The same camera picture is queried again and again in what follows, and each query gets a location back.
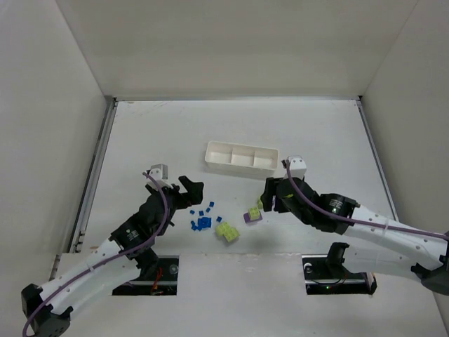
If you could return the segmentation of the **purple lego brick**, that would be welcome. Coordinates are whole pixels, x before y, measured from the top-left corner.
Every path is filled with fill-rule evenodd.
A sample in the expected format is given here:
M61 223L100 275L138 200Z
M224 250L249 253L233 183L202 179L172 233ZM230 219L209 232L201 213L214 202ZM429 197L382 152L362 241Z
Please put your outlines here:
M245 223L256 223L262 220L262 214L258 213L258 216L251 216L249 212L243 215L243 219Z

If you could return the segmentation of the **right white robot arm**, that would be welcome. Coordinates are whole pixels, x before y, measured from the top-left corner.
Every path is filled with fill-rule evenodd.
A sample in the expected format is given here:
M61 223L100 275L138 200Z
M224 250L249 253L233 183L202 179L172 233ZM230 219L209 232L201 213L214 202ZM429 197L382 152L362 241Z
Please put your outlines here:
M370 211L341 194L319 194L299 178L267 178L263 209L291 213L303 224L376 245L362 249L332 243L326 265L336 278L377 272L419 282L448 295L448 235L418 230Z

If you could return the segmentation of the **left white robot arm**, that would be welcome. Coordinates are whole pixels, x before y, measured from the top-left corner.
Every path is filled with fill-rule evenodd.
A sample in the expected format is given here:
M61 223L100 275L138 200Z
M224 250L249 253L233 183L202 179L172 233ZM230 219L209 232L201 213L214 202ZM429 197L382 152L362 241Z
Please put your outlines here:
M75 314L116 287L149 275L158 262L152 246L165 234L176 211L203 201L204 184L180 176L180 185L169 184L161 169L143 172L150 193L146 202L113 231L85 260L42 285L29 284L21 291L27 318L26 336L61 336Z

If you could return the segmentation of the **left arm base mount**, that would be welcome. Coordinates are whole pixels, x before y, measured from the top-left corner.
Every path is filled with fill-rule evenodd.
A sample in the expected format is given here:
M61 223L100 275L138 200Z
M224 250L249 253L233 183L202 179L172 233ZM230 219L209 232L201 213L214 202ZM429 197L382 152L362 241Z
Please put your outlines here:
M112 291L113 296L176 296L179 256L160 256L153 273L140 275Z

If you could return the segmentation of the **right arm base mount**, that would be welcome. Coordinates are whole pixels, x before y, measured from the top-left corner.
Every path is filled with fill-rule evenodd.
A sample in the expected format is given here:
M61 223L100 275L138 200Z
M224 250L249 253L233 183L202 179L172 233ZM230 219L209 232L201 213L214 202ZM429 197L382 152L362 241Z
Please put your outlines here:
M333 243L326 255L302 255L307 295L373 295L377 280L373 273L348 271L343 266L346 243Z

